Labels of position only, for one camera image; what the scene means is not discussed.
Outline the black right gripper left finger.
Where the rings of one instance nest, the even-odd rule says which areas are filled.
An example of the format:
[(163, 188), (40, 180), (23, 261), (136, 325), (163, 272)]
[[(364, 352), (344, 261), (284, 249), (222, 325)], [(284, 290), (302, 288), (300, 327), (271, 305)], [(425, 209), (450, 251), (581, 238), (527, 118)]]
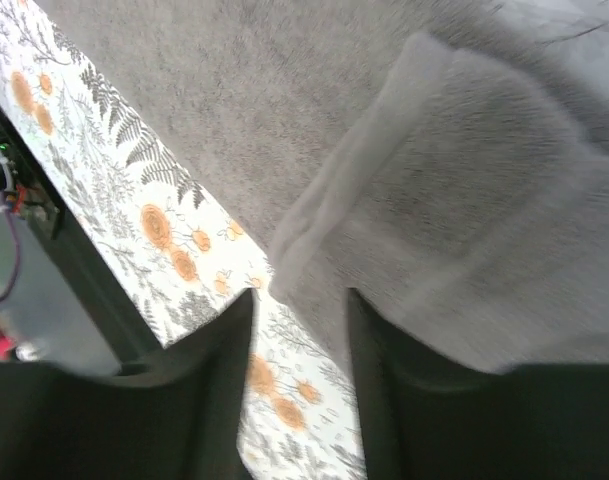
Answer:
[(0, 479), (245, 479), (254, 295), (112, 377), (0, 363)]

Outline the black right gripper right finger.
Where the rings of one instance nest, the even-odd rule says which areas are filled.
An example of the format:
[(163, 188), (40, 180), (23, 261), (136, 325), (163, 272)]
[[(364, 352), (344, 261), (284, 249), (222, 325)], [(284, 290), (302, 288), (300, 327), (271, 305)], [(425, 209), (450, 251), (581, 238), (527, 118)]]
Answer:
[(609, 479), (609, 363), (463, 366), (346, 301), (371, 479)]

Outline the grey terry towel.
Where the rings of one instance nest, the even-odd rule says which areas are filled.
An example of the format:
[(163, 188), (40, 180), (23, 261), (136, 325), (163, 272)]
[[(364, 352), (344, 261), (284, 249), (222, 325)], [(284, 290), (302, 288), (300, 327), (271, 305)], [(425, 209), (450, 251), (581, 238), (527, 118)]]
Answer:
[(609, 68), (539, 1), (46, 1), (340, 366), (358, 288), (478, 369), (609, 359)]

